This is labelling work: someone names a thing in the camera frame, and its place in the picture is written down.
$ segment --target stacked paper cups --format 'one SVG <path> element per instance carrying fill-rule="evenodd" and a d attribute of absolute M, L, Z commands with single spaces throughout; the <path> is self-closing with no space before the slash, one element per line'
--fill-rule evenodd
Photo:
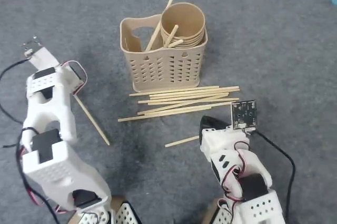
<path fill-rule="evenodd" d="M 190 3 L 177 3 L 168 7 L 161 17 L 161 35 L 164 42 L 172 31 L 176 32 L 170 43 L 183 40 L 176 48 L 199 45 L 205 35 L 205 16 L 201 9 Z"/>

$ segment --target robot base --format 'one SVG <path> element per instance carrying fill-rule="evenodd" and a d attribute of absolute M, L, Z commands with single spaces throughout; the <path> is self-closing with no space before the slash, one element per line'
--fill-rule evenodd
<path fill-rule="evenodd" d="M 141 224 L 141 222 L 137 217 L 137 214 L 134 212 L 131 205 L 127 202 L 127 200 L 124 197 L 112 197 L 111 209 L 114 212 L 116 212 L 116 214 L 114 216 L 114 223 L 112 221 L 108 223 Z M 97 221 L 97 215 L 90 213 L 86 213 L 81 216 L 75 213 L 68 222 L 68 224 L 88 224 L 88 223 L 99 224 L 100 222 Z"/>

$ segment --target circuit board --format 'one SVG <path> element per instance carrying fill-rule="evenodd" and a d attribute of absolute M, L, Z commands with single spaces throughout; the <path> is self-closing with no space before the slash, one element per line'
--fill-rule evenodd
<path fill-rule="evenodd" d="M 233 129 L 257 126 L 256 100 L 233 102 L 231 108 Z"/>

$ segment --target pile of chopsticks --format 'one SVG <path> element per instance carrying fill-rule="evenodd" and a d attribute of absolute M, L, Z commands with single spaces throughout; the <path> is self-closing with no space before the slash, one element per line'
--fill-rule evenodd
<path fill-rule="evenodd" d="M 238 86 L 205 86 L 177 90 L 133 93 L 130 94 L 130 96 L 148 95 L 148 99 L 139 100 L 139 104 L 160 105 L 160 107 L 141 111 L 137 113 L 138 116 L 118 119 L 118 121 L 123 122 L 149 119 L 180 113 L 203 111 L 216 106 L 229 105 L 233 101 L 239 100 L 239 98 L 229 98 L 230 93 L 239 90 L 240 88 Z"/>

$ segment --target black cable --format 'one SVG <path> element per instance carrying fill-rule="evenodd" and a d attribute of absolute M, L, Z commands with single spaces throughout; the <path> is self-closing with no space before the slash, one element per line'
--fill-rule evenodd
<path fill-rule="evenodd" d="M 4 148 L 4 149 L 9 149 L 9 148 L 13 148 L 13 147 L 15 147 L 16 146 L 16 143 L 15 144 L 11 144 L 11 145 L 3 145 L 2 147 Z"/>
<path fill-rule="evenodd" d="M 34 131 L 36 134 L 38 134 L 38 131 L 35 129 L 35 128 L 31 128 L 31 127 L 28 127 L 28 128 L 23 128 L 21 130 L 21 133 L 19 135 L 19 137 L 17 138 L 17 142 L 16 142 L 16 151 L 15 151 L 15 159 L 16 159 L 16 165 L 17 165 L 17 169 L 19 171 L 19 174 L 21 176 L 21 179 L 22 179 L 22 182 L 23 182 L 23 185 L 25 187 L 25 189 L 27 191 L 31 191 L 34 195 L 38 196 L 44 203 L 45 205 L 48 207 L 48 210 L 49 212 L 52 214 L 54 220 L 55 220 L 55 223 L 56 224 L 60 224 L 60 222 L 58 221 L 57 219 L 57 216 L 56 216 L 56 213 L 54 212 L 54 209 L 51 207 L 51 205 L 49 204 L 49 202 L 46 200 L 46 198 L 44 196 L 42 196 L 40 193 L 38 193 L 37 191 L 35 191 L 31 186 L 30 184 L 28 183 L 27 179 L 26 179 L 26 176 L 25 174 L 23 173 L 23 169 L 22 169 L 22 165 L 21 165 L 21 155 L 20 155 L 20 141 L 21 141 L 21 136 L 22 136 L 22 132 L 23 131 L 26 131 L 26 130 L 32 130 Z"/>
<path fill-rule="evenodd" d="M 287 223 L 289 223 L 289 208 L 290 208 L 290 197 L 291 197 L 291 188 L 295 179 L 296 174 L 296 165 L 294 160 L 288 155 L 286 152 L 284 152 L 279 146 L 277 146 L 274 142 L 272 142 L 267 136 L 265 136 L 263 133 L 259 132 L 258 130 L 255 130 L 252 132 L 252 134 L 257 133 L 259 136 L 261 136 L 266 142 L 268 142 L 271 146 L 276 148 L 278 151 L 280 151 L 285 157 L 289 159 L 291 162 L 291 165 L 293 167 L 292 174 L 290 176 L 289 185 L 288 185 L 288 192 L 286 195 L 286 205 L 285 205 L 285 220 Z"/>
<path fill-rule="evenodd" d="M 18 65 L 20 65 L 20 64 L 22 64 L 22 63 L 25 63 L 25 62 L 27 62 L 27 61 L 29 61 L 29 59 L 24 59 L 24 60 L 18 61 L 18 62 L 16 62 L 16 63 L 13 63 L 13 64 L 10 65 L 9 67 L 5 68 L 5 69 L 3 70 L 3 72 L 1 72 L 1 74 L 0 74 L 0 81 L 1 81 L 2 77 L 4 76 L 4 74 L 5 74 L 8 70 L 10 70 L 10 69 L 14 68 L 15 66 L 18 66 Z M 23 121 L 18 120 L 17 118 L 13 117 L 9 112 L 7 112 L 7 111 L 3 108 L 3 106 L 1 105 L 1 103 L 0 103 L 0 110 L 1 110 L 1 111 L 2 111 L 8 118 L 10 118 L 11 120 L 13 120 L 14 122 L 16 122 L 16 123 L 18 123 L 18 124 L 20 124 L 20 125 L 23 125 Z"/>

